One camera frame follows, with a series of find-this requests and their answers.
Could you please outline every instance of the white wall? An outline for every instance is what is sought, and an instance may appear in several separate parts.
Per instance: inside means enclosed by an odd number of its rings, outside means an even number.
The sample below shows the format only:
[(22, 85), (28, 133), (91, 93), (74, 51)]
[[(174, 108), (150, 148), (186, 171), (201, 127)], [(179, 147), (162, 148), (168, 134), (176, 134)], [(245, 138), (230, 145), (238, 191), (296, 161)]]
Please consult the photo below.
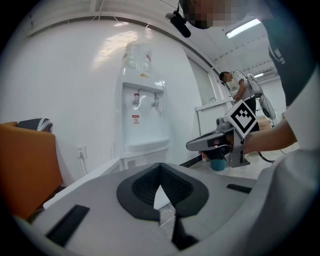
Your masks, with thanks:
[(0, 122), (45, 117), (53, 122), (67, 185), (83, 176), (76, 147), (86, 146), (92, 171), (111, 158), (114, 86), (128, 42), (148, 41), (152, 64), (165, 77), (173, 143), (168, 162), (198, 155), (186, 142), (199, 135), (201, 99), (182, 46), (150, 28), (111, 20), (79, 21), (30, 38), (0, 70)]
[[(278, 115), (281, 115), (286, 111), (286, 98), (285, 93), (282, 88), (281, 80), (274, 80), (261, 85), (265, 96), (270, 101), (272, 107), (276, 109)], [(257, 101), (256, 109), (260, 108), (260, 104)], [(256, 112), (257, 116), (264, 116), (262, 110)]]

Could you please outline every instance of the human arm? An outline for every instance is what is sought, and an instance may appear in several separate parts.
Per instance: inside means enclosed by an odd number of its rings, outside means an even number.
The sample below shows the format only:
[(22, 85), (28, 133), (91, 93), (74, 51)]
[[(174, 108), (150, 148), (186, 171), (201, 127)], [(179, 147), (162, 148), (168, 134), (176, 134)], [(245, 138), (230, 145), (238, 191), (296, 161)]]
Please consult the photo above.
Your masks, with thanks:
[(239, 81), (239, 85), (240, 85), (240, 88), (239, 88), (239, 90), (237, 91), (237, 93), (233, 97), (233, 99), (236, 100), (236, 101), (241, 99), (242, 95), (245, 93), (245, 91), (247, 89), (243, 79), (241, 79)]
[[(233, 136), (227, 136), (226, 139), (232, 147), (234, 143)], [(215, 139), (213, 143), (218, 145), (219, 142), (219, 139)], [(284, 119), (272, 129), (250, 132), (245, 137), (243, 153), (281, 150), (295, 142), (297, 142), (296, 136), (288, 121)]]

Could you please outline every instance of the fluorescent light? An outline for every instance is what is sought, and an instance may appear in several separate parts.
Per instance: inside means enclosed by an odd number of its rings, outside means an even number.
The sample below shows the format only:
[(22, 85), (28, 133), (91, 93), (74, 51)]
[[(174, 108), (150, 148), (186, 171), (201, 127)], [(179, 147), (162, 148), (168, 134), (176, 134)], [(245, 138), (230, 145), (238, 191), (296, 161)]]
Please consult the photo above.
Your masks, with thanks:
[(254, 76), (254, 78), (259, 78), (259, 77), (262, 77), (264, 75), (264, 73), (261, 73), (261, 74), (257, 74)]
[(254, 20), (251, 20), (251, 21), (247, 22), (246, 24), (243, 24), (243, 25), (241, 25), (241, 26), (239, 26), (239, 27), (231, 30), (230, 32), (228, 32), (228, 33), (226, 34), (226, 37), (229, 38), (229, 39), (230, 39), (230, 38), (233, 38), (234, 36), (240, 34), (241, 32), (243, 32), (243, 31), (245, 31), (245, 30), (247, 30), (247, 29), (250, 29), (250, 28), (252, 28), (252, 27), (254, 27), (255, 25), (258, 25), (258, 24), (260, 24), (260, 23), (261, 23), (261, 21), (259, 21), (259, 20), (257, 20), (257, 19), (255, 18)]
[(125, 26), (125, 25), (129, 25), (129, 22), (117, 22), (116, 24), (114, 24), (115, 27), (121, 27), (121, 26)]

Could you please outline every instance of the black slot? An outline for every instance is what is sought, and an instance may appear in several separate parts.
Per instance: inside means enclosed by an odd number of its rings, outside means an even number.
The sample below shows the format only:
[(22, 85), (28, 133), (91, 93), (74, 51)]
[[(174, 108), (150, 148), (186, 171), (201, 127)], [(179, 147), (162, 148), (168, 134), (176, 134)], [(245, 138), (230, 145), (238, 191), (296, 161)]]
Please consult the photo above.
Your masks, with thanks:
[(64, 247), (90, 208), (76, 204), (61, 220), (46, 234), (46, 237), (59, 246)]
[(252, 190), (251, 187), (241, 186), (241, 185), (237, 185), (237, 184), (229, 184), (226, 187), (227, 187), (227, 189), (239, 191), (239, 192), (246, 193), (246, 194), (249, 194)]
[(212, 148), (215, 146), (215, 143), (214, 143), (215, 139), (212, 138), (212, 139), (208, 139), (206, 142), (207, 142), (207, 145), (208, 145), (208, 148)]
[(181, 220), (178, 217), (176, 217), (174, 222), (172, 243), (174, 243), (179, 250), (183, 250), (190, 246), (193, 246), (197, 242), (198, 240), (196, 238), (185, 232)]

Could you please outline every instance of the white shirt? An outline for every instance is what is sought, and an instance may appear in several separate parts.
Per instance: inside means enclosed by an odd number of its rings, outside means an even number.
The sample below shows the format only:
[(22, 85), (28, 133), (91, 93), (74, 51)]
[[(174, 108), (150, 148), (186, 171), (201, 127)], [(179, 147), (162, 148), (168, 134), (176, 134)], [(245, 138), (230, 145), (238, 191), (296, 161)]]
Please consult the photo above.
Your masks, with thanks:
[(320, 67), (284, 113), (301, 149), (320, 149)]
[(241, 74), (239, 72), (232, 72), (232, 80), (231, 80), (231, 82), (228, 82), (228, 85), (229, 85), (230, 88), (232, 88), (232, 93), (231, 94), (234, 96), (238, 92), (238, 90), (240, 88), (239, 82), (241, 80), (244, 81), (244, 84), (245, 84), (245, 87), (246, 87), (245, 92), (241, 96), (241, 100), (246, 101), (251, 96), (253, 96), (254, 93), (250, 90), (250, 86), (248, 84), (248, 80), (243, 74)]

